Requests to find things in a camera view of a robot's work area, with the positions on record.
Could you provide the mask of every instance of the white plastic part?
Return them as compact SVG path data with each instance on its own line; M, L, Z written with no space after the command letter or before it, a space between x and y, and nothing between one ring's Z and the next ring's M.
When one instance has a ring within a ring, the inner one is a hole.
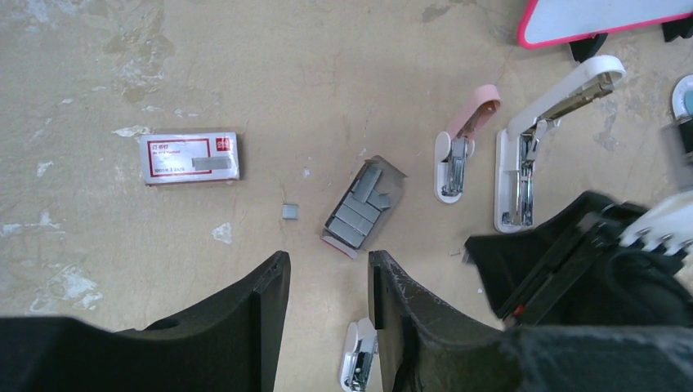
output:
M609 74L611 81L616 84L625 76L626 71L621 60L616 57L592 57L578 65L551 90L512 118L507 128L496 136L494 226L499 232L515 233L529 228L529 226L503 224L503 213L510 210L516 173L520 170L520 134L536 125L537 118L550 108L595 84L600 74ZM553 126L559 125L560 119L554 119Z
M693 91L693 75L683 77L673 88L672 111L674 118L693 115L693 113L688 113L684 105L684 96L686 96L686 93L689 91Z
M436 198L445 204L455 203L462 197L462 194L458 194L457 196L443 196L442 192L443 186L448 178L448 164L443 161L448 158L451 145L452 140L450 139L450 134L443 131L438 134L433 149L433 157L436 160L436 180L433 182L433 186L435 187L434 191L436 192ZM476 143L474 143L474 140L469 140L467 144L467 159L472 157L475 147Z
M621 246L629 247L638 239L642 250L652 251L663 244L671 256L681 249L693 252L693 190L675 194L654 206L621 233Z
M368 379L375 360L374 355L378 352L378 333L375 331L373 324L369 318L362 318L358 323L349 323L349 328L346 330L346 340L344 341L344 350L342 351L342 367L339 372L339 385L345 392L353 392L355 390L365 390L368 386ZM364 365L368 368L356 370L356 363L359 353L370 353L371 357ZM350 387L354 373L366 375L365 385L360 385L361 389Z

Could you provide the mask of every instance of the stapler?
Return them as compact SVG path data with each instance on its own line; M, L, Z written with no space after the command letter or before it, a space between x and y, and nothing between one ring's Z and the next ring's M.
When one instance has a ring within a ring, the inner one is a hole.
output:
M339 385L345 392L362 392L378 353L378 333L368 317L349 324L346 330Z
M467 103L438 134L434 148L436 178L435 195L446 204L462 197L464 167L474 154L474 135L500 108L500 95L496 86L487 84L477 88Z
M534 163L546 133L563 116L609 95L626 74L613 56L586 60L515 116L496 137L494 226L514 233L534 223Z

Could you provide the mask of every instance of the white stapler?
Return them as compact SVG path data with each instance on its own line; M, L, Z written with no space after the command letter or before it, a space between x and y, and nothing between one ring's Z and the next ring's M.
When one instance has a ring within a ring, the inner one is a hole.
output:
M498 133L494 200L498 231L514 233L534 223L534 161L546 132L558 127L566 114L609 95L625 74L616 57L586 60Z

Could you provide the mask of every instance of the worn table surface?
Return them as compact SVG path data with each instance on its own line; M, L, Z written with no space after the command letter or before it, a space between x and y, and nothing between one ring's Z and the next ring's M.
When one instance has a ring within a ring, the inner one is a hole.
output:
M347 324L367 314L367 257L346 258L319 232L362 161L380 154L409 178L377 247L499 325L475 269L449 251L493 232L496 132L575 67L565 47L515 45L521 3L3 2L2 314L142 328L283 249L293 266L276 390L337 390ZM539 222L586 189L646 204L673 191L657 131L674 83L693 71L691 41L665 45L641 29L601 53L628 76L547 138ZM503 107L477 138L462 200L443 205L433 141L485 83ZM236 128L243 180L145 187L136 135L113 133L138 125ZM281 219L283 203L300 205L298 220ZM212 236L220 226L225 242Z

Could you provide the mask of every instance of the small staple block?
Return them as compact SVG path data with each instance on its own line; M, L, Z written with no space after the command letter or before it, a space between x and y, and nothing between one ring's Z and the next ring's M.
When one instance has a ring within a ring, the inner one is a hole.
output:
M298 205L284 204L282 206L282 219L295 221L298 219Z

